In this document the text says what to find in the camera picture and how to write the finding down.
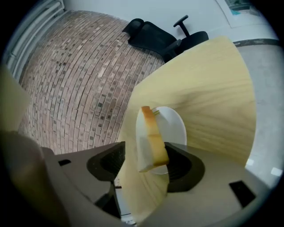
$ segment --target white plate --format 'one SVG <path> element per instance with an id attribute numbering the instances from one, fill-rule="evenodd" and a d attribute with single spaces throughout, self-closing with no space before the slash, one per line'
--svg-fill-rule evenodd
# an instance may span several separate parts
<path id="1" fill-rule="evenodd" d="M 185 124 L 179 114 L 172 108 L 166 106 L 154 108 L 153 112 L 157 110 L 159 110 L 160 113 L 156 115 L 156 121 L 163 141 L 186 145 L 187 139 Z M 137 149 L 141 149 L 142 152 L 138 152 L 138 158 L 143 159 L 143 150 L 148 149 L 147 145 L 141 142 L 146 140 L 147 131 L 145 127 L 145 120 L 140 109 L 136 120 L 136 142 Z M 165 174 L 168 172 L 168 169 L 166 165 L 163 165 L 152 169 L 151 172 L 155 174 Z"/>

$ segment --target white wall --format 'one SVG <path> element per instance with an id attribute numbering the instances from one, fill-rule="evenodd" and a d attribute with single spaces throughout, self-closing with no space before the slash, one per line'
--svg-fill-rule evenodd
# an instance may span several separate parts
<path id="1" fill-rule="evenodd" d="M 206 31 L 209 38 L 226 35 L 232 41 L 244 39 L 277 39 L 269 25 L 249 25 L 231 28 L 216 0 L 64 0 L 67 10 L 88 10 L 106 13 L 131 21 L 141 18 L 150 21 L 178 39 L 184 38 L 173 24 L 184 15 L 192 34 Z"/>

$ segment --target wood grain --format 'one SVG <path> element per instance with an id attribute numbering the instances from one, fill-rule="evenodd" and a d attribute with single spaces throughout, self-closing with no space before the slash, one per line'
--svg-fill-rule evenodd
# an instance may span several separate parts
<path id="1" fill-rule="evenodd" d="M 126 141 L 119 173 L 123 196 L 141 223 L 166 196 L 168 176 L 137 171 L 135 123 L 141 106 L 168 106 L 182 117 L 189 146 L 245 165 L 255 134 L 252 82 L 234 44 L 218 37 L 174 58 L 137 85 L 118 141 Z"/>

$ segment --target gray floor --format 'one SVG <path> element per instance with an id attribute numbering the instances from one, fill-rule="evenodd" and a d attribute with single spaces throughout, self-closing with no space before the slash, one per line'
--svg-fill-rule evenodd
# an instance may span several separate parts
<path id="1" fill-rule="evenodd" d="M 271 188 L 284 160 L 284 53 L 281 47 L 238 47 L 256 96 L 256 136 L 246 168 Z"/>

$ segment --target black office chair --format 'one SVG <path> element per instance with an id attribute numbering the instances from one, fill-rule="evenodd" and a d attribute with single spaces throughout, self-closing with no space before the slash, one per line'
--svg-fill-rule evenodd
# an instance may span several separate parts
<path id="1" fill-rule="evenodd" d="M 123 29 L 123 32 L 129 34 L 128 43 L 131 46 L 154 51 L 160 54 L 165 62 L 168 62 L 185 50 L 209 39 L 205 31 L 199 31 L 190 35 L 183 24 L 183 21 L 187 18 L 188 16 L 186 15 L 174 24 L 174 27 L 179 25 L 185 33 L 186 37 L 182 40 L 177 40 L 153 23 L 149 21 L 144 22 L 140 18 L 130 21 Z"/>

